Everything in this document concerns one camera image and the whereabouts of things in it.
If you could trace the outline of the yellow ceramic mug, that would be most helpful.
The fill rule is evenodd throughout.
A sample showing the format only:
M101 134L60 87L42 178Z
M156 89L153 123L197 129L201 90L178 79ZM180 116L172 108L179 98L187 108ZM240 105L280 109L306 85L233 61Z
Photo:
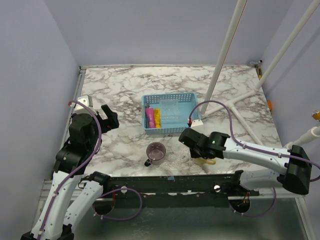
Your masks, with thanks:
M204 164L215 165L216 164L216 160L215 159L205 159L205 158L202 158L202 157L194 158L193 162L195 164L197 164L197 165L204 165Z

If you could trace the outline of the clear textured glass tray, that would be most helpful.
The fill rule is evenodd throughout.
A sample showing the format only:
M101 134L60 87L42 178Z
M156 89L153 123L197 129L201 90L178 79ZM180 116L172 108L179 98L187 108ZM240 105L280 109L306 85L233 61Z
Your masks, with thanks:
M192 171L200 171L203 166L207 165L196 164L193 162L193 159L194 158L191 158L190 151L187 148L168 148L162 164L150 165L148 167L154 170L165 172L187 173Z

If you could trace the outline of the purple grey mug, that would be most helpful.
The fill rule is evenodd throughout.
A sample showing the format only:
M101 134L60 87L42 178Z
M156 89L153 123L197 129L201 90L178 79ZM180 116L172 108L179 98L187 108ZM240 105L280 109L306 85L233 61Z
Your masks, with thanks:
M161 165L165 160L166 152L166 147L162 143L150 143L146 148L147 160L145 161L144 166Z

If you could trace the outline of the light blue plastic basket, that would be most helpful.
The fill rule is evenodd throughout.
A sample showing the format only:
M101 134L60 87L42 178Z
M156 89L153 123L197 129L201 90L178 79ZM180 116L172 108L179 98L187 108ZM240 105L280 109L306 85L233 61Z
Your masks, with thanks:
M188 127L189 120L201 120L198 109L197 94L194 92L178 92L163 94L147 94L141 97L142 127L147 135L179 134ZM147 109L159 109L160 127L150 126Z

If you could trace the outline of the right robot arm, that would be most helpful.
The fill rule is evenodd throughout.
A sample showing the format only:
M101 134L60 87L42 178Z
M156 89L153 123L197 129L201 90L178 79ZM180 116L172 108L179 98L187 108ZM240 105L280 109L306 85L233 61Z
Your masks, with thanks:
M192 128L186 128L178 140L190 149L192 158L226 158L263 167L241 174L239 184L247 190L283 187L298 195L309 193L312 164L301 146L286 149L248 145L226 133L214 131L206 136Z

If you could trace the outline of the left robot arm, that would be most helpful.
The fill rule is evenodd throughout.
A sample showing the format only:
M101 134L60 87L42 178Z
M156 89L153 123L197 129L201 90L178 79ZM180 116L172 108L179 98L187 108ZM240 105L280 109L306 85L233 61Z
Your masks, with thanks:
M102 134L119 127L118 115L108 105L101 108L106 119L84 103L74 102L75 113L68 127L69 137L56 154L51 188L38 221L23 240L72 240L90 206L103 193L109 177L94 174L88 186L72 201L85 169L99 151Z

